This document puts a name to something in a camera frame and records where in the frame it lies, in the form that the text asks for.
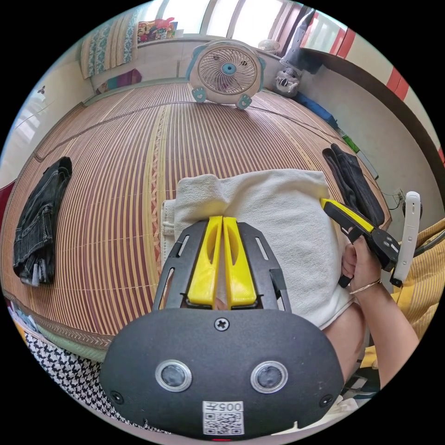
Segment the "gray plush toy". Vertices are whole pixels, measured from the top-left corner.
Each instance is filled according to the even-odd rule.
[[[295,97],[298,93],[302,72],[286,67],[278,71],[275,77],[275,93],[284,97]]]

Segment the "red stripe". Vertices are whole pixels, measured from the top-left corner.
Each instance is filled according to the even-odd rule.
[[[442,147],[439,147],[439,156],[442,162],[445,164],[445,156],[444,156],[444,150]]]
[[[307,40],[309,38],[309,34],[311,33],[312,25],[313,25],[315,19],[318,19],[318,13],[315,13],[314,16],[312,17],[312,20],[311,20],[309,26],[307,27],[307,30],[305,32],[303,40],[301,41],[301,45],[300,46],[302,46],[302,47],[306,46],[306,42],[307,42]]]
[[[404,101],[405,97],[407,96],[407,93],[408,93],[408,88],[409,88],[408,82],[402,76],[400,76],[399,85],[397,86],[395,95],[401,101]]]
[[[395,93],[397,90],[397,87],[399,86],[399,82],[401,79],[400,73],[393,67],[393,71],[391,72],[391,75],[389,76],[388,82],[386,86]]]
[[[351,50],[352,43],[354,42],[354,39],[356,38],[355,31],[352,31],[351,28],[348,28],[346,30],[346,34],[344,36],[343,42],[340,45],[340,49],[337,52],[337,55],[343,59],[346,58],[349,51]]]
[[[334,43],[332,44],[332,48],[329,51],[329,54],[337,54],[338,50],[340,49],[340,46],[342,46],[344,36],[346,34],[346,31],[342,28],[338,30],[337,36],[335,37]]]

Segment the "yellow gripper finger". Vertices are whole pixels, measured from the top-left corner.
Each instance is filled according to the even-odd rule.
[[[232,309],[234,306],[253,305],[256,301],[256,292],[236,219],[223,218],[222,228],[227,306]]]
[[[221,250],[222,216],[211,216],[191,279],[187,297],[193,305],[215,308]]]
[[[320,199],[321,207],[324,209],[325,205],[327,203],[331,203],[332,205],[335,205],[338,207],[343,213],[345,213],[350,218],[357,221],[367,232],[371,233],[374,230],[374,226],[370,224],[368,221],[364,220],[360,215],[356,214],[351,209],[348,209],[343,204],[340,204],[338,201],[335,201],[333,199]]]

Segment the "bamboo mat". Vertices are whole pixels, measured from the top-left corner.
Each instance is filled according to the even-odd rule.
[[[5,213],[1,282],[36,323],[80,344],[106,349],[126,324],[150,311],[161,270],[160,207],[187,176],[220,178],[264,169],[326,174],[321,152],[342,139],[294,101],[258,93],[245,111],[196,104],[186,83],[137,88],[78,107],[25,165]],[[12,269],[14,232],[42,173],[69,156],[73,176],[59,214],[52,286],[21,284]],[[386,214],[385,201],[362,166]]]

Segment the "qr code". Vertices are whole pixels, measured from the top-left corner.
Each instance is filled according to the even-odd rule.
[[[244,434],[242,402],[203,402],[204,434]]]

